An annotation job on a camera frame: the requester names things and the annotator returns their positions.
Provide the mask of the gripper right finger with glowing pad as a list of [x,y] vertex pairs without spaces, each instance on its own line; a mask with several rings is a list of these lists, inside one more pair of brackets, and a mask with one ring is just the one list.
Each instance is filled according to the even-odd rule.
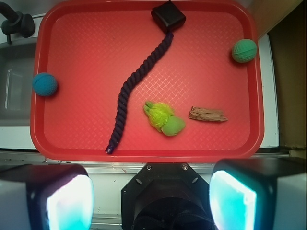
[[219,230],[305,230],[306,159],[220,160],[210,179],[209,201]]

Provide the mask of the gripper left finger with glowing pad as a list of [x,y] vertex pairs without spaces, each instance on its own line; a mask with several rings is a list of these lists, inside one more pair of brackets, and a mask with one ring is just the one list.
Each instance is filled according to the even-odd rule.
[[88,230],[94,185],[79,164],[2,165],[2,230]]

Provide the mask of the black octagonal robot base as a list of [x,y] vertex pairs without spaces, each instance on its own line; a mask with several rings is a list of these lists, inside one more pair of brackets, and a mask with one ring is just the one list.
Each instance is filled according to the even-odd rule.
[[148,163],[121,189],[124,230],[213,230],[209,184],[187,163]]

